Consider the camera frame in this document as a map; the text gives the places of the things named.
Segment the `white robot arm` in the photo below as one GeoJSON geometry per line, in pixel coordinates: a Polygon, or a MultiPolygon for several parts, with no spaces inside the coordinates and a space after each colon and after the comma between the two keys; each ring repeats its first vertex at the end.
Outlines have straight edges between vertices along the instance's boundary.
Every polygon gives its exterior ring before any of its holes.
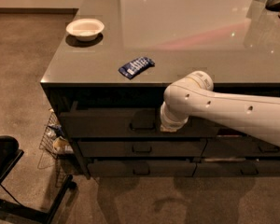
{"type": "Polygon", "coordinates": [[[170,84],[160,118],[166,132],[181,129],[190,117],[208,119],[280,147],[280,98],[214,92],[212,78],[195,71],[170,84]]]}

